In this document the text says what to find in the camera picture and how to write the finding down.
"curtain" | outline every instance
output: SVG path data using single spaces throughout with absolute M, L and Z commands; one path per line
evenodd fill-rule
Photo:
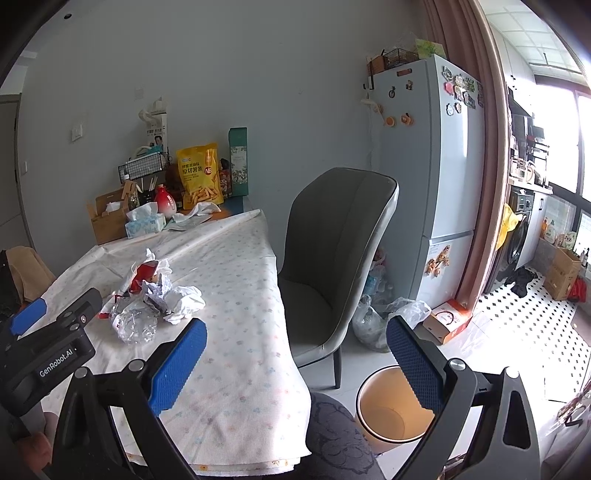
M 485 154 L 480 207 L 456 300 L 473 309 L 495 258 L 508 179 L 509 120 L 505 78 L 495 40 L 478 0 L 423 0 L 429 40 L 447 59 L 480 80 L 485 102 Z

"wire basket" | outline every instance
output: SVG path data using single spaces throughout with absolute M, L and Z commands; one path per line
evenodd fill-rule
M 136 180 L 146 175 L 152 175 L 166 168 L 167 159 L 163 153 L 153 153 L 135 160 L 129 159 L 125 165 L 119 166 L 119 179 L 125 181 L 125 175 L 130 180 Z
M 403 48 L 395 48 L 384 54 L 384 66 L 386 67 L 386 70 L 400 67 L 400 65 L 405 65 L 417 60 L 418 53 L 404 50 Z

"blue gripper pad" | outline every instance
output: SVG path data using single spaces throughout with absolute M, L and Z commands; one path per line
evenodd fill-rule
M 35 325 L 41 317 L 47 313 L 47 304 L 43 299 L 37 299 L 12 317 L 10 333 L 13 335 L 24 335 L 24 333 Z
M 196 320 L 152 377 L 148 404 L 154 415 L 173 407 L 206 344 L 207 327 L 201 320 Z
M 443 409 L 443 380 L 411 337 L 413 331 L 400 325 L 403 321 L 393 317 L 388 322 L 388 346 L 421 406 L 437 415 Z

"chair leg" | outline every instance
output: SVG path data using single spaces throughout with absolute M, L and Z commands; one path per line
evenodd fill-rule
M 340 347 L 333 352 L 333 368 L 335 369 L 335 390 L 340 388 L 340 377 L 343 372 L 343 359 L 340 354 Z

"refrigerator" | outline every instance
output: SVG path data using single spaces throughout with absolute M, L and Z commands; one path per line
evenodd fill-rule
M 396 297 L 434 308 L 457 293 L 480 204 L 482 93 L 476 79 L 438 56 L 374 75 L 370 97 L 384 117 L 377 170 L 400 187 L 381 244 Z

